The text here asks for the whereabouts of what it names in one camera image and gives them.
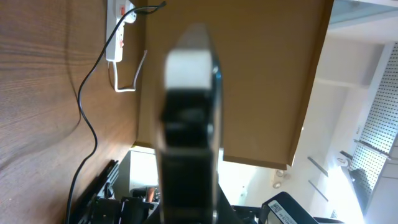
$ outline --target cardboard box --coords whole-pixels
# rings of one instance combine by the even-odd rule
[[[203,22],[223,74],[224,160],[291,166],[332,6],[333,0],[169,1],[146,20],[138,141],[153,138],[167,52],[190,24]]]

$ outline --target wooden desk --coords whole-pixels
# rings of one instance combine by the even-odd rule
[[[0,2],[0,223],[63,220],[72,177],[94,145],[75,94],[105,43],[105,24],[105,0]],[[141,60],[144,18],[124,35],[120,86]],[[83,90],[99,148],[79,175],[75,199],[136,139],[140,92],[116,93],[107,66],[102,59]]]

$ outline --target white power strip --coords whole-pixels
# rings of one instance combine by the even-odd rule
[[[129,0],[108,0],[108,10],[106,12],[106,40],[112,34],[116,24],[120,21],[122,16],[135,6]],[[120,24],[118,30],[113,36],[111,42],[106,48],[105,58],[109,62],[120,62],[123,57],[123,35],[124,23],[133,23],[136,21],[137,14],[135,12],[126,16],[124,21]]]

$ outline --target white cable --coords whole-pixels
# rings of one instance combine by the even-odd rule
[[[144,63],[145,57],[147,56],[147,51],[144,51],[144,56],[141,59],[141,62],[138,65],[138,69],[136,71],[136,76],[134,77],[134,81],[132,83],[132,88],[118,88],[118,69],[116,68],[116,62],[112,62],[113,64],[113,74],[114,74],[114,90],[116,91],[116,93],[122,93],[122,92],[127,92],[127,91],[135,91],[136,90],[136,82],[137,82],[137,78],[138,78],[138,74],[139,71],[141,70],[142,64]]]

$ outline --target black cord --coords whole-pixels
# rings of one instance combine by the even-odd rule
[[[97,135],[96,135],[96,133],[95,133],[95,131],[94,131],[93,126],[92,126],[91,123],[88,121],[88,119],[87,119],[87,117],[86,117],[86,114],[85,114],[85,112],[84,112],[84,110],[83,110],[83,106],[81,105],[81,91],[82,91],[82,89],[83,89],[83,86],[85,85],[87,79],[88,79],[88,78],[91,76],[91,74],[94,72],[94,70],[95,70],[95,68],[97,67],[98,63],[100,62],[102,56],[104,55],[107,46],[108,46],[109,43],[111,42],[112,37],[113,37],[114,34],[116,33],[116,31],[117,31],[117,29],[119,28],[120,24],[124,21],[124,18],[126,18],[126,16],[128,16],[130,13],[135,12],[135,11],[137,11],[137,12],[146,12],[146,11],[143,11],[143,10],[146,10],[146,9],[154,9],[153,11],[151,11],[151,13],[152,13],[152,12],[155,12],[155,11],[157,11],[158,9],[164,7],[165,5],[166,5],[166,2],[164,1],[164,2],[160,3],[158,6],[137,7],[137,8],[131,9],[131,10],[129,10],[128,12],[126,12],[125,15],[123,15],[122,18],[120,18],[120,21],[116,24],[116,27],[113,29],[111,35],[109,36],[109,39],[106,41],[104,47],[102,48],[102,51],[101,51],[101,53],[99,54],[99,57],[97,58],[97,61],[95,62],[93,68],[90,70],[90,72],[86,75],[85,79],[84,79],[84,80],[81,82],[81,84],[80,84],[79,92],[78,92],[77,103],[78,103],[78,106],[79,106],[79,110],[80,110],[81,116],[82,116],[83,119],[86,121],[88,127],[90,128],[91,132],[93,133],[93,136],[94,136],[94,149],[93,149],[93,151],[92,151],[87,157],[85,157],[85,158],[83,159],[83,161],[81,162],[81,164],[80,164],[79,167],[77,168],[77,170],[76,170],[76,172],[75,172],[75,175],[73,176],[72,184],[71,184],[70,190],[69,190],[68,203],[67,203],[67,214],[66,214],[66,217],[65,217],[65,224],[69,224],[69,221],[70,221],[70,211],[71,211],[71,207],[72,207],[73,189],[75,188],[75,184],[76,184],[76,180],[77,180],[77,177],[78,177],[78,175],[79,175],[79,172],[80,172],[81,168],[84,166],[84,164],[86,163],[86,161],[87,161],[91,156],[94,155],[94,153],[96,152],[97,147],[98,147],[98,137],[97,137]]]

